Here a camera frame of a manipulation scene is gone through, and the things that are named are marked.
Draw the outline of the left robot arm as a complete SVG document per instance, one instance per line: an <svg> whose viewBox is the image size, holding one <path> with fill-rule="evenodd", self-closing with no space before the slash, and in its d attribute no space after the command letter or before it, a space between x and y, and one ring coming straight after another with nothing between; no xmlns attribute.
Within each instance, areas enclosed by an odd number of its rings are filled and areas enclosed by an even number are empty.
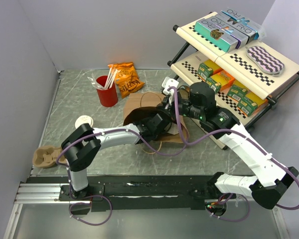
<svg viewBox="0 0 299 239"><path fill-rule="evenodd" d="M88 123L79 126L61 144L69 165L71 195L77 200L88 196L87 168L98 151L124 144L140 144L156 140L171 125L171 119L157 113L152 117L115 128L92 128Z"/></svg>

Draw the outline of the white plastic cup lid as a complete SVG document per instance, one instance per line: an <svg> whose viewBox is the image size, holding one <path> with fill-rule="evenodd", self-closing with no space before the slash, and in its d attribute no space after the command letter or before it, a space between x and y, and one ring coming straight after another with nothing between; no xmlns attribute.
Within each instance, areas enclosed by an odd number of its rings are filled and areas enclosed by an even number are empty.
<svg viewBox="0 0 299 239"><path fill-rule="evenodd" d="M88 123L90 127L93 127L93 119L88 115L81 115L75 121L75 128L78 128L80 125Z"/></svg>

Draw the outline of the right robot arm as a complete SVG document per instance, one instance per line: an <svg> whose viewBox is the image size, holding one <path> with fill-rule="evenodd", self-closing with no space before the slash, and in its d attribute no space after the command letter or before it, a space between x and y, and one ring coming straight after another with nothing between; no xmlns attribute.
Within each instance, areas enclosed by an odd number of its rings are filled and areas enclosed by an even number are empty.
<svg viewBox="0 0 299 239"><path fill-rule="evenodd" d="M235 152L253 171L253 176L222 174L208 185L208 194L220 198L223 194L240 194L251 197L260 206L272 209L292 183L299 188L294 168L277 162L247 132L244 125L230 110L216 105L215 91L205 82L196 82L189 87L180 86L177 80L166 78L162 85L165 98L162 108L168 111L180 127L180 116L199 120L208 136L214 136ZM297 206L288 210L299 209Z"/></svg>

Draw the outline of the brown paper bag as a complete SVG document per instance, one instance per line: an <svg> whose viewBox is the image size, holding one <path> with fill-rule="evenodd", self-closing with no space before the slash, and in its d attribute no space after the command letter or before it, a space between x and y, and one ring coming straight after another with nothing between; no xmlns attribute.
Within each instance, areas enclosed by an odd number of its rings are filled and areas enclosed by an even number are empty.
<svg viewBox="0 0 299 239"><path fill-rule="evenodd" d="M164 95L157 92L131 93L123 109L123 125L138 122L158 113L157 105L162 103ZM166 132L160 133L154 142L182 143L175 122L169 123Z"/></svg>

